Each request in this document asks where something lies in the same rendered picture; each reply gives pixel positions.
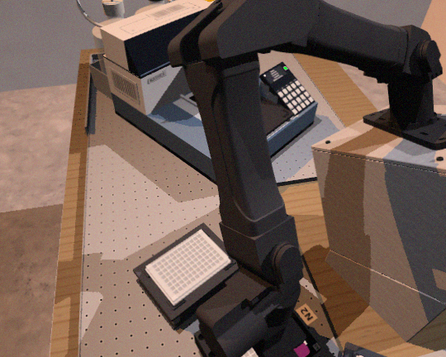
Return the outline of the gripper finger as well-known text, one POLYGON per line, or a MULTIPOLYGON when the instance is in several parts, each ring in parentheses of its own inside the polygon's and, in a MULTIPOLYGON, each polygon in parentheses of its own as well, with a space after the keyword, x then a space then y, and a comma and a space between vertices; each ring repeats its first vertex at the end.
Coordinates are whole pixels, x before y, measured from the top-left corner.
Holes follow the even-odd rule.
POLYGON ((306 357, 310 353, 310 350, 308 349, 308 347, 306 346, 305 343, 303 343, 299 347, 295 348, 294 350, 299 357, 306 357))

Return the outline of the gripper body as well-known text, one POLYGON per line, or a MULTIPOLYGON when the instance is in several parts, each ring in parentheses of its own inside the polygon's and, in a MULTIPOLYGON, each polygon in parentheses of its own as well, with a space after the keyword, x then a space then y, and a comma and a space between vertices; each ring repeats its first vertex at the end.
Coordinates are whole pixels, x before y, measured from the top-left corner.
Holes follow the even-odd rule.
POLYGON ((284 357, 299 357, 293 349, 304 343, 306 334, 297 325, 292 316, 280 324, 267 323, 268 326, 281 326, 283 324, 287 324, 287 326, 282 335, 282 339, 277 344, 273 345, 262 354, 259 353, 255 346, 252 347, 258 357, 283 357, 284 355, 284 357))

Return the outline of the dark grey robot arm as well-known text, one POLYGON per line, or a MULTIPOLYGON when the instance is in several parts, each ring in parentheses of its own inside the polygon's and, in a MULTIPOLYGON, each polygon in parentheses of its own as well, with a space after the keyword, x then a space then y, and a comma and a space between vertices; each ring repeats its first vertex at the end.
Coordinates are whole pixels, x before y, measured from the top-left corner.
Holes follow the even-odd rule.
POLYGON ((196 310, 201 357, 241 357, 253 346, 262 354, 287 326, 267 323, 285 322, 301 293, 295 219, 278 191, 260 100, 258 53, 271 50, 356 66, 387 84, 390 106, 363 123, 446 149, 432 81, 443 74, 441 54, 427 31, 384 25, 323 0, 215 0, 168 44, 171 67, 183 66, 197 103, 225 250, 240 269, 196 310))

